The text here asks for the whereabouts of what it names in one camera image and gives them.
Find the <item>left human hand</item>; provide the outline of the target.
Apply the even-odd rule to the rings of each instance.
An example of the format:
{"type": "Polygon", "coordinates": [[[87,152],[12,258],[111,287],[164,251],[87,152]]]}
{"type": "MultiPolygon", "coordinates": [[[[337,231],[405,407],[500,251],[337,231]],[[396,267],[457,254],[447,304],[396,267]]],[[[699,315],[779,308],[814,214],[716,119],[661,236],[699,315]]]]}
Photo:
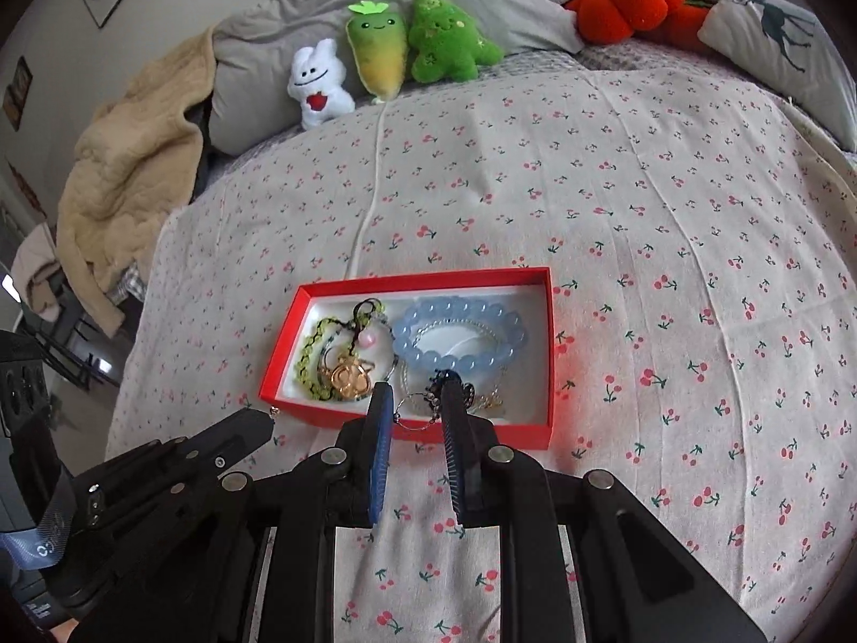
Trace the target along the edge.
{"type": "Polygon", "coordinates": [[[47,631],[48,640],[55,641],[55,643],[68,643],[77,625],[78,621],[75,618],[68,618],[68,620],[54,625],[47,631]]]}

